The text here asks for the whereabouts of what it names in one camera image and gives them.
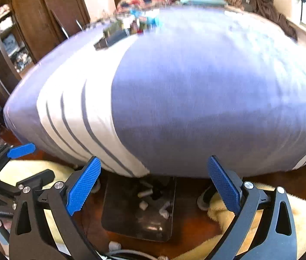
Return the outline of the brown wooden wardrobe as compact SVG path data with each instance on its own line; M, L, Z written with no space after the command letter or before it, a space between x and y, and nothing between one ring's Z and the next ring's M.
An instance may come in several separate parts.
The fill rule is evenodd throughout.
M90 22L84 0L0 0L0 102L46 54Z

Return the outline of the dark green box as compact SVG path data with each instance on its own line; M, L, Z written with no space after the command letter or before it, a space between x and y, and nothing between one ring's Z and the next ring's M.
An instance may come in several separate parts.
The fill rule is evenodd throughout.
M128 29L122 29L110 34L107 37L103 37L100 39L95 45L96 50L107 49L122 39L125 39L130 35L130 31Z

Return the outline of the plaid red blue pillow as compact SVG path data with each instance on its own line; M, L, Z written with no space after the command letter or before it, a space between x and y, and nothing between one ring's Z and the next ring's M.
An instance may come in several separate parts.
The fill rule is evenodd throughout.
M116 13L127 13L130 10L146 10L170 5L171 0L120 0Z

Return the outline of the blue plastic packet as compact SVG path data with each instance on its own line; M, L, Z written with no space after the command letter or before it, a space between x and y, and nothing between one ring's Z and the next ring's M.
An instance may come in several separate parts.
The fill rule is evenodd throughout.
M144 30L151 30L152 28L156 28L159 26L159 19L157 17L148 17L144 16L140 21L140 24L143 25Z

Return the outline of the teal folded pillow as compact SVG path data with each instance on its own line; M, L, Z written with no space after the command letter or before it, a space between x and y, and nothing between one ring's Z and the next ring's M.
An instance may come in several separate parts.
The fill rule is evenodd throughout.
M227 2L224 0L179 0L184 5L200 5L205 7L224 7Z

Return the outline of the white storage bin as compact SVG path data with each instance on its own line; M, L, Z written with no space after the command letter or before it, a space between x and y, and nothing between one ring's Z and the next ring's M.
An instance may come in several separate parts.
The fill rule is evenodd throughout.
M289 21L299 24L301 20L301 0L273 0L273 5Z

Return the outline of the brown curtain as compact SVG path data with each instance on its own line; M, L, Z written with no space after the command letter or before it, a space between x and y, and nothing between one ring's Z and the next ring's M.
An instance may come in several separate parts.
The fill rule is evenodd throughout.
M273 4L273 0L256 0L256 13L278 25L288 37L297 41L295 29L290 26L286 17Z

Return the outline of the yellow fluffy rug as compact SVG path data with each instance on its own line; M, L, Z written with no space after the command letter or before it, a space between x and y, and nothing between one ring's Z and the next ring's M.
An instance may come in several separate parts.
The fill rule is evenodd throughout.
M123 251L102 254L77 229L66 210L67 181L46 190L26 187L15 206L9 237L11 259L121 259ZM298 259L306 252L306 201L283 187L258 188L242 181L238 215L219 193L212 215L222 235L182 254L181 259Z

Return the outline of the blue white striped bedspread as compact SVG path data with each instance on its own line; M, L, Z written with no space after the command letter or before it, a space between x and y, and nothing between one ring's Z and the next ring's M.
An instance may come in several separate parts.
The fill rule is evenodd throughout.
M306 165L306 34L261 16L171 6L158 26L96 49L103 25L75 34L11 93L5 123L68 163L98 157L128 177L243 177Z

